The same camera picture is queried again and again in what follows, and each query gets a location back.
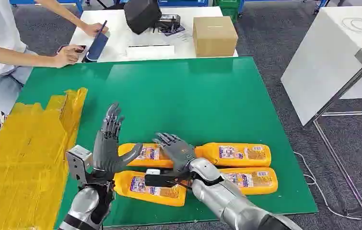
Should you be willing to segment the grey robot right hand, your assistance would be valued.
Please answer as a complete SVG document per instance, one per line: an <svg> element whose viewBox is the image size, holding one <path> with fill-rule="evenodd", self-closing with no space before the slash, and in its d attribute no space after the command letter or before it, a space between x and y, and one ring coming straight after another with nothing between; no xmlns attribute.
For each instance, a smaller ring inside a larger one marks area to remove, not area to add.
<svg viewBox="0 0 362 230"><path fill-rule="evenodd" d="M194 147L175 134L157 132L156 143L173 162L173 171L181 173L187 170L189 163L196 158Z"/></svg>

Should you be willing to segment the person's right hand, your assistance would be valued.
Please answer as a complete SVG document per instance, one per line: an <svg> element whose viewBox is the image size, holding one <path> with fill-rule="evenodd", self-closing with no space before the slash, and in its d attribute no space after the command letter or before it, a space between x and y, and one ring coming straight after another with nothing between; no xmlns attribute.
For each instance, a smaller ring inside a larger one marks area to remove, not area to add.
<svg viewBox="0 0 362 230"><path fill-rule="evenodd" d="M52 58L51 67L62 68L67 65L75 64L83 51L84 48L78 45L65 46Z"/></svg>

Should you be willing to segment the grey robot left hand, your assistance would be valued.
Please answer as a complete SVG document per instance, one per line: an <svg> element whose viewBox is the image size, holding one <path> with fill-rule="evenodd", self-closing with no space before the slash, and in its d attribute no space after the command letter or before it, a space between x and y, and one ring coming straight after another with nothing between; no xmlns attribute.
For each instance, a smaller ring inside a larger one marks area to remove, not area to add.
<svg viewBox="0 0 362 230"><path fill-rule="evenodd" d="M119 133L124 120L120 113L119 103L111 104L103 118L101 129L97 131L93 147L93 167L97 170L118 173L141 153L142 143L137 143L124 155L118 154Z"/></svg>

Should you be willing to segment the person's left hand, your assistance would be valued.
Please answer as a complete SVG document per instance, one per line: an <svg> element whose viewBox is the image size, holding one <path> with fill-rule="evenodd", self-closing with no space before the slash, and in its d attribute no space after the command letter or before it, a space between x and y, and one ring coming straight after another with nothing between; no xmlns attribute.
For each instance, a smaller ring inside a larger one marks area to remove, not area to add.
<svg viewBox="0 0 362 230"><path fill-rule="evenodd" d="M95 37L99 32L105 34L109 28L107 26L103 26L101 23L94 23L94 24L82 23L81 29L87 35Z"/></svg>

